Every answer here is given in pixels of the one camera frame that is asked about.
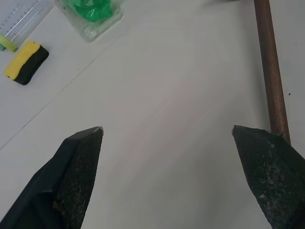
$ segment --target white tabletop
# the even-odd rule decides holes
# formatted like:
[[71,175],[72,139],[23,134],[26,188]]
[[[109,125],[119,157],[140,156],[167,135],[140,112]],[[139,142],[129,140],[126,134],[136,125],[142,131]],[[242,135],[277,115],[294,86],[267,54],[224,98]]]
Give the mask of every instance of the white tabletop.
[[[305,2],[271,4],[292,142],[303,153]],[[271,228],[231,136],[233,125],[269,129],[253,2],[122,7],[124,18],[91,44],[53,9],[29,37],[50,51],[30,84],[0,79],[0,216],[66,137],[101,125],[82,228]]]

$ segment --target clear plastic container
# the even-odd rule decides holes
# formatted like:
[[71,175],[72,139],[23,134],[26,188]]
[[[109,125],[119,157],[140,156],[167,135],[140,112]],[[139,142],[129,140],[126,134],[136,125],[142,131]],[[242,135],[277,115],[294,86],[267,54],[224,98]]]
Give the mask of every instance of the clear plastic container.
[[55,5],[69,19],[78,34],[86,41],[92,42],[123,17],[123,11],[115,2],[111,2],[112,16],[97,22],[86,20],[75,12],[65,0],[55,0]]
[[52,0],[13,0],[0,22],[0,51],[16,51],[53,7]]

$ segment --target yellow and black eraser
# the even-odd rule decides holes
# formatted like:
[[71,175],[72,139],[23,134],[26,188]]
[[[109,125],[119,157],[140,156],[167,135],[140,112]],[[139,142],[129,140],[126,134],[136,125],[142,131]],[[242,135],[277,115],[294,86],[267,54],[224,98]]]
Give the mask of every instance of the yellow and black eraser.
[[13,81],[27,85],[48,56],[49,52],[40,44],[29,41],[8,65],[4,74]]

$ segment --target wooden stick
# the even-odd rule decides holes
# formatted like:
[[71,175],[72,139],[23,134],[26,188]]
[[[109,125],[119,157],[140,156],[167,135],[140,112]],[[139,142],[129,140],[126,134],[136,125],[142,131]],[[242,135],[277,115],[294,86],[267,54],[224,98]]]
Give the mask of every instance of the wooden stick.
[[269,0],[254,0],[272,133],[290,143]]

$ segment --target transparent ruler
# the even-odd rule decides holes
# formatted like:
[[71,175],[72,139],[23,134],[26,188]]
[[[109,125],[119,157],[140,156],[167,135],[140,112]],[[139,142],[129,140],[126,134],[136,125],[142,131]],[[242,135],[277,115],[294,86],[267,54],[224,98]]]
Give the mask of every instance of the transparent ruler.
[[0,21],[0,51],[16,51],[53,6],[52,0],[13,0]]

